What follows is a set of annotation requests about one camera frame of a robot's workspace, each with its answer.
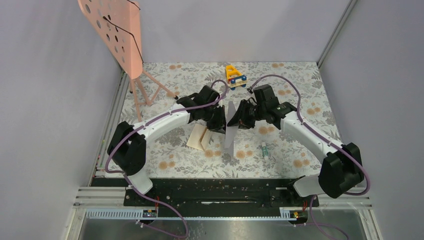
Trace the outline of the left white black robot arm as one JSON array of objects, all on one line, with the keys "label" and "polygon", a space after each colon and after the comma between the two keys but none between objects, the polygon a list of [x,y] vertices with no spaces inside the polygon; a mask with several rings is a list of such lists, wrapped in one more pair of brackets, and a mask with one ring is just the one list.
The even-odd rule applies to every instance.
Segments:
[{"label": "left white black robot arm", "polygon": [[119,123],[107,148],[109,164],[119,166],[119,173],[128,179],[136,192],[136,199],[144,206],[155,200],[153,183],[145,170],[147,145],[168,132],[202,120],[215,132],[225,132],[225,108],[219,105],[224,98],[210,86],[203,86],[199,92],[179,98],[168,110],[157,116],[129,124]]}]

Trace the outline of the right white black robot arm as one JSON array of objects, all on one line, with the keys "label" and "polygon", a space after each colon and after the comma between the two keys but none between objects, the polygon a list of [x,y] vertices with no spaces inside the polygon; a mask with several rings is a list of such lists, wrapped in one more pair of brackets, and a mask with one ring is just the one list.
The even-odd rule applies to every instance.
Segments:
[{"label": "right white black robot arm", "polygon": [[365,179],[359,147],[343,144],[301,119],[296,107],[280,103],[268,84],[253,90],[254,100],[242,100],[227,127],[253,129],[258,121],[266,121],[290,135],[306,147],[321,163],[320,172],[292,182],[287,201],[301,205],[308,196],[326,194],[336,199]]}]

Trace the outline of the grey lavender envelope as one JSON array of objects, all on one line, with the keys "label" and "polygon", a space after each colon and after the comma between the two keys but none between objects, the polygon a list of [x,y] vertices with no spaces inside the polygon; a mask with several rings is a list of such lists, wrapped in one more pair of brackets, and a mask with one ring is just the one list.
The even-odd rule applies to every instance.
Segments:
[{"label": "grey lavender envelope", "polygon": [[[236,113],[236,108],[233,101],[228,102],[227,109],[227,120],[228,124],[230,120]],[[225,138],[224,138],[224,150],[231,156],[234,157],[234,139],[236,137],[238,127],[237,126],[227,126],[225,130]]]}]

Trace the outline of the beige lined letter paper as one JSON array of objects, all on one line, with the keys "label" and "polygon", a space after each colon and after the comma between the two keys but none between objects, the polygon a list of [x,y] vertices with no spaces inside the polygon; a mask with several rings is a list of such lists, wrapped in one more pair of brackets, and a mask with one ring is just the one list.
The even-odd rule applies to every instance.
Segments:
[{"label": "beige lined letter paper", "polygon": [[196,123],[188,138],[186,146],[204,152],[209,146],[212,134],[213,133],[208,130],[205,125]]}]

